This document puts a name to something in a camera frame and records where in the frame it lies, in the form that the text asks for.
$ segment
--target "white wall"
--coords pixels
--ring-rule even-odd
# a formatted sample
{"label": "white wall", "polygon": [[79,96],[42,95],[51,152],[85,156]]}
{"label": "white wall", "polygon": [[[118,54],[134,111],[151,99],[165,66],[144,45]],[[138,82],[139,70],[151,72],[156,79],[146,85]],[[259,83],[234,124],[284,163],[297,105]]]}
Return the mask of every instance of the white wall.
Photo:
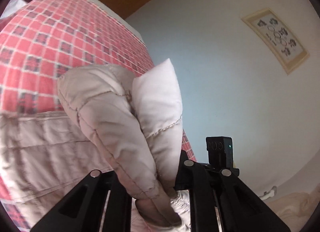
{"label": "white wall", "polygon": [[[310,58],[289,76],[241,17],[270,7]],[[320,19],[308,0],[152,0],[127,19],[151,58],[171,58],[184,129],[207,162],[206,136],[230,136],[256,193],[280,185],[320,147]]]}

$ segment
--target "red checkered bedspread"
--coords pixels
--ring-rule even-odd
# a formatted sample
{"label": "red checkered bedspread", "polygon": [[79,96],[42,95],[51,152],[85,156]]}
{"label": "red checkered bedspread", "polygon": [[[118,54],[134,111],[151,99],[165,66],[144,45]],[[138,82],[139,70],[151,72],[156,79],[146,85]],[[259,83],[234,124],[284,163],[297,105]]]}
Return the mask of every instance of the red checkered bedspread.
{"label": "red checkered bedspread", "polygon": [[[140,76],[154,65],[145,45],[88,0],[33,0],[0,21],[0,110],[63,110],[57,78],[72,67],[113,63]],[[186,135],[182,149],[194,155]],[[0,177],[0,200],[21,231],[30,227]]]}

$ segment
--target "metal screw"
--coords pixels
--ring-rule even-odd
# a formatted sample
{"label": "metal screw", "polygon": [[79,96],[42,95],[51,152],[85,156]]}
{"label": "metal screw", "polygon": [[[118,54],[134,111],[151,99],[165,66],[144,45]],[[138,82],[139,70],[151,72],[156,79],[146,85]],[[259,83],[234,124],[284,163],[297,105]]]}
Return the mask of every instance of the metal screw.
{"label": "metal screw", "polygon": [[228,170],[228,169],[223,169],[222,170],[222,172],[221,172],[221,174],[223,175],[223,176],[230,176],[231,175],[231,171],[230,170]]}
{"label": "metal screw", "polygon": [[186,160],[186,161],[184,161],[184,165],[185,166],[193,166],[193,164],[194,164],[194,162],[192,161],[192,160]]}
{"label": "metal screw", "polygon": [[93,170],[92,172],[90,172],[90,176],[96,178],[100,175],[100,173],[101,172],[99,170]]}

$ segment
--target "picture frame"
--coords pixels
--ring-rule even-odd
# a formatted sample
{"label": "picture frame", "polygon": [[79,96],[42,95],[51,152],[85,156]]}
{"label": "picture frame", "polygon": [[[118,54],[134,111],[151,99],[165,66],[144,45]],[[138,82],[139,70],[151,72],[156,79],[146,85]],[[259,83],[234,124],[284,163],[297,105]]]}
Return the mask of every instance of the picture frame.
{"label": "picture frame", "polygon": [[310,56],[292,30],[270,8],[242,20],[271,49],[288,75]]}

